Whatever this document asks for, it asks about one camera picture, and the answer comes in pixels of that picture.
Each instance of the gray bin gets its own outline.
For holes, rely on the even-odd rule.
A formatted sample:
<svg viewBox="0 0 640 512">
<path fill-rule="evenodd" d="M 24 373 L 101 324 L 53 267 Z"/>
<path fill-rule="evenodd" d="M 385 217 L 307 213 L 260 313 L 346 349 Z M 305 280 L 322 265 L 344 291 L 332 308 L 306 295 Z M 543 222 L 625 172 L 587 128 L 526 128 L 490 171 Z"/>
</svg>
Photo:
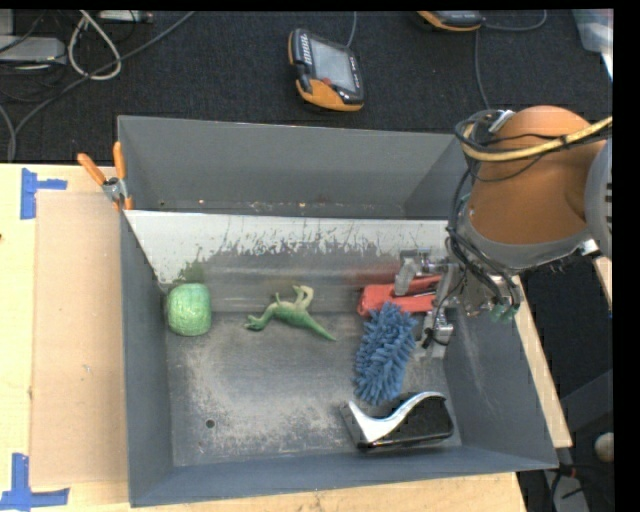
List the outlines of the gray bin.
<svg viewBox="0 0 640 512">
<path fill-rule="evenodd" d="M 399 253 L 444 253 L 466 166 L 450 134 L 121 116 L 136 209 L 121 216 L 129 491 L 133 506 L 334 489 L 558 464 L 515 324 L 452 311 L 444 360 L 417 348 L 403 391 L 440 391 L 454 435 L 384 454 L 354 446 L 364 285 Z M 167 292 L 207 284 L 212 329 L 179 337 Z M 272 321 L 293 284 L 338 340 Z"/>
</svg>

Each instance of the device screen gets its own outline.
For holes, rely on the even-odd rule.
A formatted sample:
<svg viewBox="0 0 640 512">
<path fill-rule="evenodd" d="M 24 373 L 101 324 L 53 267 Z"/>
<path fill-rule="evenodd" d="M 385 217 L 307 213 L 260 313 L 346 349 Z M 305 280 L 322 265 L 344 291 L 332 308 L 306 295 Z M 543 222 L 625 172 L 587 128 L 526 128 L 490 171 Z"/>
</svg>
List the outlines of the device screen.
<svg viewBox="0 0 640 512">
<path fill-rule="evenodd" d="M 338 87 L 356 90 L 348 55 L 314 39 L 311 40 L 311 50 L 318 77 L 328 77 Z"/>
</svg>

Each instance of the cardboard sheet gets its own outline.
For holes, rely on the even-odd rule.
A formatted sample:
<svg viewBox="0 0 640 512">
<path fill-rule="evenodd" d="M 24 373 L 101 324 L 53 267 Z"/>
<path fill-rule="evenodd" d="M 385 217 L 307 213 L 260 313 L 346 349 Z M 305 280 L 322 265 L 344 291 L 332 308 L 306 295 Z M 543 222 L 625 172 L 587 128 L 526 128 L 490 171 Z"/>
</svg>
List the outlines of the cardboard sheet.
<svg viewBox="0 0 640 512">
<path fill-rule="evenodd" d="M 31 484 L 127 478 L 118 214 L 38 192 Z"/>
</svg>

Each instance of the red object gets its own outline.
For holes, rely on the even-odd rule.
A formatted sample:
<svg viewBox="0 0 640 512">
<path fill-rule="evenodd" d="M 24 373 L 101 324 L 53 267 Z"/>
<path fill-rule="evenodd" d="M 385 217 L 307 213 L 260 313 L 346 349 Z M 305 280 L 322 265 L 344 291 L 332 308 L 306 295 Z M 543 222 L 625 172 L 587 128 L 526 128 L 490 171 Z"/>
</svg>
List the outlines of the red object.
<svg viewBox="0 0 640 512">
<path fill-rule="evenodd" d="M 396 296 L 393 284 L 370 284 L 364 287 L 358 302 L 358 314 L 371 316 L 369 311 L 379 310 L 385 302 L 393 302 L 408 313 L 426 313 L 433 309 L 440 274 L 416 277 L 409 284 L 406 295 Z"/>
</svg>

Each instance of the blue tape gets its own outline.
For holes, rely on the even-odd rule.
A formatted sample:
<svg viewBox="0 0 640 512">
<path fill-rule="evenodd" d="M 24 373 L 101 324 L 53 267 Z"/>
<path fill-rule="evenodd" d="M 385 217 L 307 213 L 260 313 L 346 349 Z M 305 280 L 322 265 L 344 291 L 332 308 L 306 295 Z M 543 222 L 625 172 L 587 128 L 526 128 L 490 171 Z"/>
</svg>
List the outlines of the blue tape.
<svg viewBox="0 0 640 512">
<path fill-rule="evenodd" d="M 40 189 L 66 190 L 65 180 L 48 179 L 38 181 L 38 175 L 27 168 L 22 169 L 22 192 L 20 198 L 20 218 L 34 219 L 36 216 L 36 192 Z"/>
<path fill-rule="evenodd" d="M 0 497 L 0 510 L 29 512 L 32 507 L 55 507 L 67 504 L 69 489 L 31 492 L 29 457 L 21 453 L 14 453 L 11 462 L 11 490 L 3 491 Z"/>
</svg>

